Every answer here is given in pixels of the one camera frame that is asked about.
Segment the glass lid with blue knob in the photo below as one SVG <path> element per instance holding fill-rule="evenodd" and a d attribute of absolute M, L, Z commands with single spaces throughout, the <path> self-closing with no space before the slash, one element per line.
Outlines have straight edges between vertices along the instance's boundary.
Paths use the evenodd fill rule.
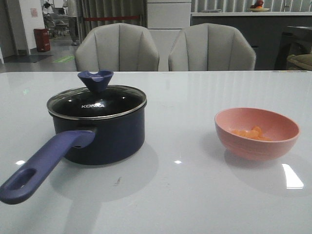
<path fill-rule="evenodd" d="M 78 78 L 84 87 L 65 90 L 47 101 L 48 112 L 69 120 L 104 120 L 122 117 L 147 104 L 146 94 L 135 87 L 110 85 L 114 72 L 82 71 Z"/>

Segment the orange ham slices pile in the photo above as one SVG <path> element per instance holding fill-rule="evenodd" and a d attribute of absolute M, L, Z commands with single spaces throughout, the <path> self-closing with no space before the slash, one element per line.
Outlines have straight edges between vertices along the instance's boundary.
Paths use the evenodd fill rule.
<path fill-rule="evenodd" d="M 249 139 L 254 139 L 254 140 L 261 140 L 261 141 L 271 141 L 270 138 L 265 137 L 263 135 L 262 129 L 259 126 L 254 126 L 251 130 L 232 130 L 232 134 L 235 134 L 240 137 L 245 137 Z"/>

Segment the pink bowl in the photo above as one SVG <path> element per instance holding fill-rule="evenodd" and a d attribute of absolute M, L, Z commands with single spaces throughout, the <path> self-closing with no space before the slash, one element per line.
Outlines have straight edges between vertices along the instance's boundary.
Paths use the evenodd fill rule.
<path fill-rule="evenodd" d="M 276 112 L 238 107 L 225 109 L 214 117 L 215 128 L 224 147 L 231 153 L 249 160 L 266 161 L 279 158 L 290 151 L 299 135 L 299 125 Z M 249 139 L 232 134 L 232 130 L 262 129 L 271 141 Z"/>

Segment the dark blue saucepan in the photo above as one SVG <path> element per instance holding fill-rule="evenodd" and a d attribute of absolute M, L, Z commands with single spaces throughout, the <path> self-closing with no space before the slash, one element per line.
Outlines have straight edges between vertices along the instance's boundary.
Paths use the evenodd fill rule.
<path fill-rule="evenodd" d="M 19 204 L 27 200 L 62 158 L 105 165 L 133 155 L 145 140 L 145 106 L 104 120 L 69 120 L 50 114 L 56 134 L 1 185 L 1 201 Z"/>

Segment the left grey upholstered chair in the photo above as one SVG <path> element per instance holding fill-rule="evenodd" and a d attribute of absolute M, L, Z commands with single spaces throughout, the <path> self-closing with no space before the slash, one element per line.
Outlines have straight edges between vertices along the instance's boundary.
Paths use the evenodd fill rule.
<path fill-rule="evenodd" d="M 92 29 L 75 53 L 77 71 L 158 71 L 159 60 L 150 31 L 127 23 Z"/>

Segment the grey upholstered chair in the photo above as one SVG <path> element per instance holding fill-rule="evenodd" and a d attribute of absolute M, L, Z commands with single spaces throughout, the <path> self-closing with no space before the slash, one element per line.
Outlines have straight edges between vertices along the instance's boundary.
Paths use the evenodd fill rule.
<path fill-rule="evenodd" d="M 159 60 L 150 31 L 127 23 L 92 29 L 75 53 L 77 71 L 158 71 Z"/>
<path fill-rule="evenodd" d="M 236 28 L 203 23 L 178 33 L 168 56 L 169 71 L 252 71 L 256 53 Z"/>

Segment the right grey upholstered chair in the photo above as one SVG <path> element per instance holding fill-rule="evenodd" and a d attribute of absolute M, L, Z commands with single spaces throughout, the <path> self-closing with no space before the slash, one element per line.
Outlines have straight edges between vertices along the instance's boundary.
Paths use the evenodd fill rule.
<path fill-rule="evenodd" d="M 256 53 L 236 28 L 203 23 L 178 33 L 168 56 L 169 71 L 252 71 Z"/>

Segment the white cabinet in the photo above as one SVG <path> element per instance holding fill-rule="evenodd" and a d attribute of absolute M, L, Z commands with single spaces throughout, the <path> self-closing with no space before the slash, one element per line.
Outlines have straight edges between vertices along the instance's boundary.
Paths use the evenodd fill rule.
<path fill-rule="evenodd" d="M 190 0 L 148 0 L 147 28 L 159 52 L 159 71 L 168 71 L 168 56 L 179 31 L 190 25 Z"/>

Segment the red barrier belt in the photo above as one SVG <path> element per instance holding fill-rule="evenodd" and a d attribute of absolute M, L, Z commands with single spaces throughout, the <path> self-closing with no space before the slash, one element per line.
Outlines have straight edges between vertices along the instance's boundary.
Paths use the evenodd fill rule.
<path fill-rule="evenodd" d="M 114 21 L 114 20 L 139 20 L 140 15 L 136 16 L 119 16 L 119 17 L 89 17 L 83 18 L 84 21 Z"/>

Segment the standing person in background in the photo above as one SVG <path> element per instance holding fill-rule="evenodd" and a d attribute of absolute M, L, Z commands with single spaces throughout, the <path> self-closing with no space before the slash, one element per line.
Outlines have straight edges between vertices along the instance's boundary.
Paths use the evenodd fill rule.
<path fill-rule="evenodd" d="M 68 16 L 68 23 L 69 23 L 69 32 L 71 36 L 72 46 L 78 45 L 78 24 L 77 24 L 77 17 L 78 17 L 78 8 L 77 8 L 77 1 L 76 0 L 64 0 L 63 7 L 67 8 L 67 16 Z"/>

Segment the dark grey sideboard counter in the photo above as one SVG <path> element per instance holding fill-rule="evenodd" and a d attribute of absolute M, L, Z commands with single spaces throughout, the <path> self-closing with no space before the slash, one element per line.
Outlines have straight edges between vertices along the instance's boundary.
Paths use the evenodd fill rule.
<path fill-rule="evenodd" d="M 237 28 L 256 52 L 256 70 L 285 70 L 289 55 L 312 50 L 310 12 L 192 13 L 191 25 L 215 23 Z"/>

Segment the fruit plate on counter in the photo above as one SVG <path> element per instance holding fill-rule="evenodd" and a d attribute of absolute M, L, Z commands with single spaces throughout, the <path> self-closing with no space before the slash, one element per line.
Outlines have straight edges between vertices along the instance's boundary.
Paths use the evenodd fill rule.
<path fill-rule="evenodd" d="M 270 8 L 264 7 L 264 1 L 263 0 L 256 0 L 253 5 L 250 6 L 249 10 L 251 12 L 267 12 L 270 10 Z"/>

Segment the olive cushion seat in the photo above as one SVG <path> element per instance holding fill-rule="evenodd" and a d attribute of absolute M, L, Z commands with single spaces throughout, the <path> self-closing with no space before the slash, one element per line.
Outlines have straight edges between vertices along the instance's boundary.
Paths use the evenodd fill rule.
<path fill-rule="evenodd" d="M 287 57 L 289 70 L 312 70 L 312 54 L 289 55 Z"/>

